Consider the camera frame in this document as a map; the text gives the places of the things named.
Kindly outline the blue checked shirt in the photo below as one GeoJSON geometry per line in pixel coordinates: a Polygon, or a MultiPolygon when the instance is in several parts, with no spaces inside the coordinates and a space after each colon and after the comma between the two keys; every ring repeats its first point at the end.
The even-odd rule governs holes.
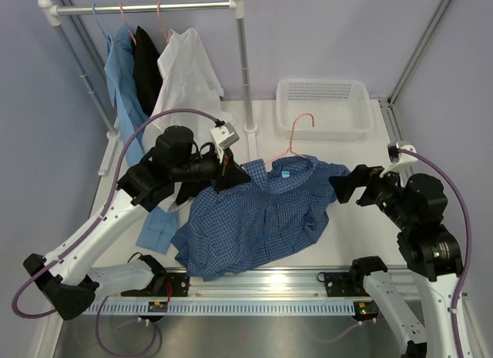
{"type": "Polygon", "coordinates": [[[268,169],[262,159],[243,165],[250,182],[193,201],[172,244],[189,276],[205,281],[242,273],[291,256],[317,243],[337,197],[329,179],[345,165],[315,156],[288,156],[268,169]]]}

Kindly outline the white shirt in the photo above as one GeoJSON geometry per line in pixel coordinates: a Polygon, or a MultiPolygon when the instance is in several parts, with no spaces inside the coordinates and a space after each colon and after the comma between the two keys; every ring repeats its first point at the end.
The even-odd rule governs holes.
{"type": "MultiPolygon", "coordinates": [[[[212,67],[204,44],[194,28],[179,34],[171,30],[169,43],[157,61],[163,83],[152,115],[170,109],[195,109],[236,126],[236,119],[224,112],[220,98],[223,88],[212,67]]],[[[193,132],[199,147],[211,142],[215,123],[201,115],[176,113],[154,120],[145,128],[143,146],[150,150],[156,139],[171,125],[182,125],[193,132]]]]}

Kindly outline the pink hanger of white shirt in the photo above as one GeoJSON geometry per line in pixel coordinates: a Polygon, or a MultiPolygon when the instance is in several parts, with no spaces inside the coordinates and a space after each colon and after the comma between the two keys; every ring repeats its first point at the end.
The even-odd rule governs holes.
{"type": "Polygon", "coordinates": [[[169,33],[166,30],[166,25],[165,25],[165,22],[164,22],[162,15],[161,15],[161,1],[158,1],[156,4],[156,16],[157,16],[158,21],[159,21],[159,26],[160,26],[161,32],[162,32],[162,34],[166,40],[166,44],[168,45],[169,44],[169,33]]]}

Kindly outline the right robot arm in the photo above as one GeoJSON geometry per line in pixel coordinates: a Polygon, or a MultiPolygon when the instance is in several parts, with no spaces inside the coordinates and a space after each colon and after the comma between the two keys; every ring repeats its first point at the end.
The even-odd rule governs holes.
{"type": "Polygon", "coordinates": [[[463,273],[458,241],[443,225],[448,204],[439,179],[413,175],[401,182],[397,172],[357,166],[347,176],[329,179],[339,203],[364,188],[361,207],[376,206],[398,228],[397,247],[418,289],[420,321],[397,291],[379,256],[352,262],[349,286],[367,294],[386,319],[402,357],[464,357],[469,353],[462,308],[454,293],[463,273]]]}

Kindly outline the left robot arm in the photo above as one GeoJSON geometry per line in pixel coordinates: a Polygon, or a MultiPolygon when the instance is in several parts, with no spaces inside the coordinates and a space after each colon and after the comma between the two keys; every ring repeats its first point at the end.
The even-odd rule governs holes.
{"type": "Polygon", "coordinates": [[[230,149],[239,139],[232,125],[218,121],[210,136],[210,149],[202,154],[190,129],[167,128],[154,147],[118,178],[98,213],[55,250],[25,259],[26,271],[64,320],[80,316],[97,298],[161,296],[167,291],[166,269],[150,255],[116,266],[94,263],[163,200],[175,196],[183,203],[201,186],[222,191],[250,181],[230,149]]]}

